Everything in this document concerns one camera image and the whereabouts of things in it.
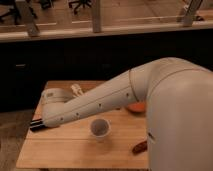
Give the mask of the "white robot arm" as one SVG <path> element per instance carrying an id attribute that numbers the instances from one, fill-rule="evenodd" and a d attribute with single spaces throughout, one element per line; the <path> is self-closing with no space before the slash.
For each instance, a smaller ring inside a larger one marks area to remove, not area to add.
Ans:
<path id="1" fill-rule="evenodd" d="M 49 88 L 41 99 L 49 128 L 144 101 L 150 171 L 213 171 L 213 71 L 200 65 L 161 58 L 78 97 Z"/>

